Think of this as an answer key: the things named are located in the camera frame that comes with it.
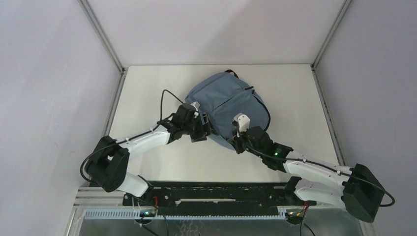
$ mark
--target backpack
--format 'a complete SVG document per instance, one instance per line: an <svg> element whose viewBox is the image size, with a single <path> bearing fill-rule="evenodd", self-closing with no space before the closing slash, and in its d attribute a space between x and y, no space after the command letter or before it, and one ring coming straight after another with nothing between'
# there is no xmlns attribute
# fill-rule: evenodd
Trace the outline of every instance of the backpack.
<svg viewBox="0 0 417 236"><path fill-rule="evenodd" d="M185 97L185 102L200 104L198 110L202 122L202 114L206 113L218 133L208 137L232 150L235 149L227 140L236 130L232 121L237 114L243 113L250 118L249 128L259 126L264 131L271 120L268 109L253 86L239 79L232 70L217 73L197 84Z"/></svg>

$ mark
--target white table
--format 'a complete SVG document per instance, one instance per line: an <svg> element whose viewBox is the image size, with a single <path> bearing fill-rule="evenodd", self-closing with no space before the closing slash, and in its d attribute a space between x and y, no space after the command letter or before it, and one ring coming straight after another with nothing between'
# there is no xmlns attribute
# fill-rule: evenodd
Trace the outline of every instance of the white table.
<svg viewBox="0 0 417 236"><path fill-rule="evenodd" d="M268 133L275 142L338 163L307 64L131 66L110 136L127 137L153 127L159 120L163 89L184 99L200 81L226 69L234 70L255 87L271 114ZM179 105L165 93L163 117L176 112ZM250 153L237 155L211 139L192 144L188 136L140 156L131 156L128 171L161 181L281 182L289 179L288 174L268 169L260 158Z"/></svg>

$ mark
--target gray floor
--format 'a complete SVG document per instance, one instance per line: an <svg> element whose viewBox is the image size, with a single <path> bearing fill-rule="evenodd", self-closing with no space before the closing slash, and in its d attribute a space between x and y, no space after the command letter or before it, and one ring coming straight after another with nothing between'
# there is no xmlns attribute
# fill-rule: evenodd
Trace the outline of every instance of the gray floor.
<svg viewBox="0 0 417 236"><path fill-rule="evenodd" d="M359 222L338 209L311 209L306 218L317 236L362 236ZM298 236L299 225L285 220L169 220L171 236ZM158 235L166 235L164 220L148 224ZM152 236L132 220L84 220L81 236ZM312 236L303 228L303 236Z"/></svg>

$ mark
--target blue fabric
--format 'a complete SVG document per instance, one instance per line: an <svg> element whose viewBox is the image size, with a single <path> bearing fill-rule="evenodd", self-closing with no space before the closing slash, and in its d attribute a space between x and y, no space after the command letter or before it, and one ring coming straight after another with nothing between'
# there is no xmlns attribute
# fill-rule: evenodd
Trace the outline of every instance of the blue fabric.
<svg viewBox="0 0 417 236"><path fill-rule="evenodd" d="M231 73L210 76L196 85L185 97L185 102L198 102L199 111L207 113L219 135L210 135L220 145L234 150L225 139L232 137L235 127L233 117L243 113L250 118L250 127L265 129L269 123L268 112L260 103L262 99L250 85Z"/></svg>

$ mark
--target robotic arm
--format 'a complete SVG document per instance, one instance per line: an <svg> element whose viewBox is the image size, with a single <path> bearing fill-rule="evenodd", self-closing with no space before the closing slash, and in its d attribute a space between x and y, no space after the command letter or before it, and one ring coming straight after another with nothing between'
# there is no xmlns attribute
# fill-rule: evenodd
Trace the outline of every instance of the robotic arm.
<svg viewBox="0 0 417 236"><path fill-rule="evenodd" d="M273 142L260 127L249 128L250 119L244 114L238 114L233 124L236 130L228 142L238 154L250 152L270 169L293 175L285 187L286 198L292 204L327 203L346 209L362 221L373 222L386 191L368 168L360 164L354 168L338 166L304 156L291 147ZM149 185L127 172L130 155L135 157L169 144L184 134L190 135L191 142L198 142L216 131L205 114L201 119L194 104L183 103L176 113L147 132L130 139L101 138L86 159L84 169L106 192L120 190L141 197Z"/></svg>

